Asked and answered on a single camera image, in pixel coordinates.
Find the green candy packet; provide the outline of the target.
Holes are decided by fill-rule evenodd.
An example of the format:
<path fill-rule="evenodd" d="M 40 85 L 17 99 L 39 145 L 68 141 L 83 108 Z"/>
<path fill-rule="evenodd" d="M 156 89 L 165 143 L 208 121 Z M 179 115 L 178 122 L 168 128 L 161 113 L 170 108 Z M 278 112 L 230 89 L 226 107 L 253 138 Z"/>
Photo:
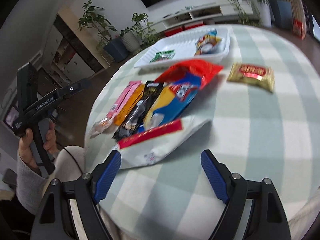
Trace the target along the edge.
<path fill-rule="evenodd" d="M 159 51 L 154 57 L 150 60 L 150 63 L 170 60 L 175 56 L 175 50 Z"/>

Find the trailing ivy plant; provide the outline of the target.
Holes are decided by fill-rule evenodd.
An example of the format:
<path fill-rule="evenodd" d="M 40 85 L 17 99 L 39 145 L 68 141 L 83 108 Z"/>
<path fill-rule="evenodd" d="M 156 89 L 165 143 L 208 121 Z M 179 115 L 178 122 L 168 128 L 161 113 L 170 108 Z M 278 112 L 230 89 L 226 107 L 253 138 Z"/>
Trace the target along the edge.
<path fill-rule="evenodd" d="M 145 12 L 134 12 L 131 18 L 133 25 L 131 31 L 133 31 L 142 43 L 142 48 L 148 48 L 161 39 L 161 36 L 156 33 L 156 30 L 152 27 L 153 22 L 149 22 L 149 16 Z"/>

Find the orange snack bar packet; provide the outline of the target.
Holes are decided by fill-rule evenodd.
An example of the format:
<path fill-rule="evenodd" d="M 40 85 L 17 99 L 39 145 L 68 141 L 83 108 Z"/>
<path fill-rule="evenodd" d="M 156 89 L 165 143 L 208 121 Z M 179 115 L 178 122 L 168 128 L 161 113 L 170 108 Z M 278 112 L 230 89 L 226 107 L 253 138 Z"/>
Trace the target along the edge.
<path fill-rule="evenodd" d="M 136 105 L 136 103 L 141 99 L 144 91 L 144 84 L 140 84 L 136 90 L 131 94 L 125 105 L 122 107 L 120 112 L 114 118 L 114 124 L 120 126 L 121 123 L 125 120 L 128 116 L 130 111 Z"/>

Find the wooden storage cabinet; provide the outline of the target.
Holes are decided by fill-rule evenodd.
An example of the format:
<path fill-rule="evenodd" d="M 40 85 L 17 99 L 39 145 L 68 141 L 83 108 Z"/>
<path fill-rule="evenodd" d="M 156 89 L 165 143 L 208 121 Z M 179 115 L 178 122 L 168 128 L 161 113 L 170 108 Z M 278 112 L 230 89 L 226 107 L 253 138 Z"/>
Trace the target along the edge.
<path fill-rule="evenodd" d="M 99 52 L 98 42 L 68 7 L 61 9 L 49 31 L 42 67 L 60 87 L 90 78 L 107 69 L 110 62 Z"/>

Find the bushy plant white pot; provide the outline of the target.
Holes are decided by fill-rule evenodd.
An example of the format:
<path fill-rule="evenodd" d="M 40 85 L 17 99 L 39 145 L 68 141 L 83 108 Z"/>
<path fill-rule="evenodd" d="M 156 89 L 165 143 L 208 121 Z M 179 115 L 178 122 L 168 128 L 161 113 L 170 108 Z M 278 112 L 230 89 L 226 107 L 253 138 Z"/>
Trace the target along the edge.
<path fill-rule="evenodd" d="M 260 25 L 263 27 L 272 27 L 270 6 L 268 0 L 250 0 L 259 16 Z"/>

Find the right red storage box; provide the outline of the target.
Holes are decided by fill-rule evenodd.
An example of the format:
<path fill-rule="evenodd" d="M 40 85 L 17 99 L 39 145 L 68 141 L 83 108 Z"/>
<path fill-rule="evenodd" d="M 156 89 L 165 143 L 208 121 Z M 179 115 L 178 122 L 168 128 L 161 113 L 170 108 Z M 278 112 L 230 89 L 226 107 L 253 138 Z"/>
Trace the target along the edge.
<path fill-rule="evenodd" d="M 203 21 L 192 22 L 192 23 L 185 24 L 184 29 L 185 30 L 194 29 L 203 25 L 204 25 Z"/>

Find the blue yellow cookie packet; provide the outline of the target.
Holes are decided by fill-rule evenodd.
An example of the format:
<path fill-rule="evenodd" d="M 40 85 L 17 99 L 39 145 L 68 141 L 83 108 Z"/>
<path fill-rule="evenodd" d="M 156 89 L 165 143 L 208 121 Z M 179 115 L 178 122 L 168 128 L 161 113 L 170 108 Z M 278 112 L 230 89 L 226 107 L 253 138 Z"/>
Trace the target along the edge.
<path fill-rule="evenodd" d="M 144 132 L 175 120 L 199 91 L 201 79 L 190 73 L 165 86 L 147 112 L 138 131 Z"/>

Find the tall plant dark blue pot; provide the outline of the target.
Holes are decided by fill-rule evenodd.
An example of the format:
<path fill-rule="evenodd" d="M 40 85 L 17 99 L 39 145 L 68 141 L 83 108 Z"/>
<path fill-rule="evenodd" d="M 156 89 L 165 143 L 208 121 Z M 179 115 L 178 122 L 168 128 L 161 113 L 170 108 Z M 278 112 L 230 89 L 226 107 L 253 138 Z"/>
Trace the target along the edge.
<path fill-rule="evenodd" d="M 112 38 L 110 31 L 117 32 L 117 29 L 102 14 L 104 8 L 93 5 L 92 0 L 89 0 L 84 3 L 82 9 L 84 12 L 78 19 L 78 28 L 94 29 L 98 39 L 98 50 L 106 52 L 116 63 L 124 61 L 129 52 L 119 38 Z"/>

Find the white bag red strip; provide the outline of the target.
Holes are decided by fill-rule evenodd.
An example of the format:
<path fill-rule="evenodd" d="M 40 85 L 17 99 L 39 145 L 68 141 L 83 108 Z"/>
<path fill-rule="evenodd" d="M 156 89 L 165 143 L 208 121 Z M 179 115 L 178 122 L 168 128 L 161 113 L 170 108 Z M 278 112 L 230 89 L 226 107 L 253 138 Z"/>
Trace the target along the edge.
<path fill-rule="evenodd" d="M 121 154 L 121 170 L 159 163 L 181 146 L 209 118 L 190 115 L 121 139 L 116 150 Z"/>

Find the blue panda snack bag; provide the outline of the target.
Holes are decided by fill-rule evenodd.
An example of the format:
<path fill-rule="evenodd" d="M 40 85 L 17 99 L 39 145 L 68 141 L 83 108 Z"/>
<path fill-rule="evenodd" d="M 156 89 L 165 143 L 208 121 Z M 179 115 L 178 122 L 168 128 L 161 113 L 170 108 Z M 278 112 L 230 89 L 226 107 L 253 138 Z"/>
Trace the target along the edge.
<path fill-rule="evenodd" d="M 196 42 L 196 52 L 194 55 L 213 54 L 217 51 L 222 38 L 217 36 L 217 30 L 213 29 L 199 38 Z"/>

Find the red storage box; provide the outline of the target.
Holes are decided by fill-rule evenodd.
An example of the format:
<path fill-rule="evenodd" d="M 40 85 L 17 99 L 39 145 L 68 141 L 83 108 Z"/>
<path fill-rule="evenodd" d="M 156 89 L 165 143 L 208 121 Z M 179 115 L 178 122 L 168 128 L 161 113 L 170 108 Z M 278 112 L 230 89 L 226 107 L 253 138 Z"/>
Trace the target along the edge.
<path fill-rule="evenodd" d="M 172 36 L 172 35 L 175 35 L 177 33 L 180 33 L 184 31 L 184 26 L 178 26 L 178 27 L 174 27 L 174 28 L 171 28 L 171 29 L 168 29 L 164 32 L 164 36 L 165 37 L 169 37 L 169 36 Z"/>
<path fill-rule="evenodd" d="M 203 25 L 204 25 L 203 21 L 192 22 L 192 23 L 185 24 L 184 29 L 185 30 L 194 29 Z"/>

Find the white foam tray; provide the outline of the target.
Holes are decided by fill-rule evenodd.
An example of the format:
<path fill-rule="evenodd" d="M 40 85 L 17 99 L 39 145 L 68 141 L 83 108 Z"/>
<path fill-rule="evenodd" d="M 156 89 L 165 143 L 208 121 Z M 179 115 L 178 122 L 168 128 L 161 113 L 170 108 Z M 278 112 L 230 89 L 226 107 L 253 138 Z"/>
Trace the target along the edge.
<path fill-rule="evenodd" d="M 210 31 L 217 31 L 217 37 L 221 38 L 212 54 L 196 55 L 196 42 Z M 163 38 L 150 46 L 146 53 L 133 65 L 139 69 L 167 68 L 180 61 L 190 59 L 203 59 L 213 63 L 220 63 L 230 48 L 231 26 L 227 24 L 204 25 L 194 29 Z M 172 59 L 152 62 L 156 53 L 173 50 Z"/>

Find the pink wafer bar packet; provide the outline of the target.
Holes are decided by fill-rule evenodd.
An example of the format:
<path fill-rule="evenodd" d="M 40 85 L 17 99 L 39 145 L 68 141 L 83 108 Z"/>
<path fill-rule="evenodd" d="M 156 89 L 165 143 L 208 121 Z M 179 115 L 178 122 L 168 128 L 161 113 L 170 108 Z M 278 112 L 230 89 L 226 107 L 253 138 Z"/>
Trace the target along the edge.
<path fill-rule="evenodd" d="M 107 113 L 107 118 L 114 118 L 125 106 L 125 103 L 129 100 L 134 91 L 141 84 L 141 81 L 130 81 L 129 84 L 124 88 L 120 96 L 117 98 L 111 109 Z"/>

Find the plant in white ribbed pot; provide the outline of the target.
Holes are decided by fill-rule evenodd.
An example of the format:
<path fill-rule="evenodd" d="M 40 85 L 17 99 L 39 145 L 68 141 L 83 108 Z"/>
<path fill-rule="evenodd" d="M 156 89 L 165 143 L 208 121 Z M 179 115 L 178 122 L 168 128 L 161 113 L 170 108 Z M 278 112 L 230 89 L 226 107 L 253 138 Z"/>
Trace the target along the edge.
<path fill-rule="evenodd" d="M 120 37 L 124 46 L 130 53 L 136 54 L 137 51 L 140 50 L 139 41 L 130 28 L 127 27 L 121 30 Z"/>

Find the red gift bag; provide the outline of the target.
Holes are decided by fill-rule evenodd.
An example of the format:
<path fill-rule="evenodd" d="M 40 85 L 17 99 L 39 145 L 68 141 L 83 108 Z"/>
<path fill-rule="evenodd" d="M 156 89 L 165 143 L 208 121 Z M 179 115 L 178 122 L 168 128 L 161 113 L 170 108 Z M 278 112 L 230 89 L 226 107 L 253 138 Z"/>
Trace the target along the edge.
<path fill-rule="evenodd" d="M 304 25 L 301 21 L 294 19 L 293 20 L 293 33 L 299 37 L 301 40 L 305 38 Z"/>

